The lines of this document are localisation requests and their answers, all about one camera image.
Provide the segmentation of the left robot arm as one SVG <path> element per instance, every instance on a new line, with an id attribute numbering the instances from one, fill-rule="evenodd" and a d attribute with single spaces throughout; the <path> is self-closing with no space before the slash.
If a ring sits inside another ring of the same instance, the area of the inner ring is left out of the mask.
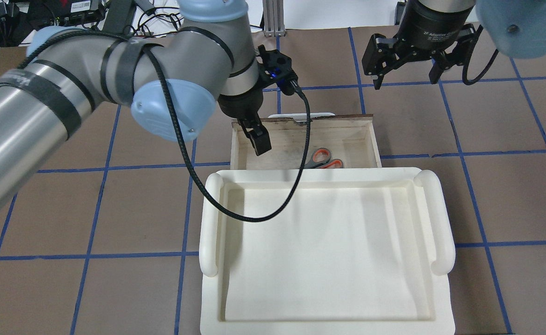
<path id="1" fill-rule="evenodd" d="M 143 129 L 185 144 L 218 103 L 257 155 L 271 149 L 262 90 L 300 93 L 291 59 L 255 48 L 244 0 L 180 0 L 169 45 L 103 31 L 50 26 L 0 77 L 0 210 L 103 102 L 131 109 Z"/>

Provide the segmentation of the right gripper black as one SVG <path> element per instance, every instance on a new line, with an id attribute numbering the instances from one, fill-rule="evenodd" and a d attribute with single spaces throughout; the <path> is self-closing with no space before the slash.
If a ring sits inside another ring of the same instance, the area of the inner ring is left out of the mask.
<path id="1" fill-rule="evenodd" d="M 469 63 L 479 32 L 466 23 L 474 0 L 407 0 L 396 34 L 375 33 L 362 57 L 364 74 L 380 90 L 384 76 L 407 63 L 433 60 L 431 84 L 454 66 Z"/>

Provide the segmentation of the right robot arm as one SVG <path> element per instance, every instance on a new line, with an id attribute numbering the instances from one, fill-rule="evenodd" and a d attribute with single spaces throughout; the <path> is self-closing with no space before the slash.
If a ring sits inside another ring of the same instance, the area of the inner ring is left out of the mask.
<path id="1" fill-rule="evenodd" d="M 469 64 L 483 32 L 495 51 L 487 66 L 469 78 Z M 429 81 L 435 84 L 454 66 L 462 82 L 473 85 L 498 55 L 536 59 L 546 55 L 546 0 L 407 0 L 398 32 L 391 38 L 375 33 L 361 64 L 380 89 L 386 74 L 406 63 L 433 60 Z"/>

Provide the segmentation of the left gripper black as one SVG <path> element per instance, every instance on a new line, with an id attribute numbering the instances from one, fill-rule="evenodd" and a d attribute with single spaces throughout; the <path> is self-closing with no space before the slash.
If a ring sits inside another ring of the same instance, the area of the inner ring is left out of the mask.
<path id="1" fill-rule="evenodd" d="M 298 76 L 293 60 L 277 49 L 266 50 L 260 45 L 252 62 L 230 75 L 217 101 L 221 111 L 238 123 L 252 145 L 256 156 L 272 149 L 267 128 L 256 126 L 255 118 L 264 101 L 263 89 L 276 85 L 287 96 L 296 93 L 294 82 Z"/>

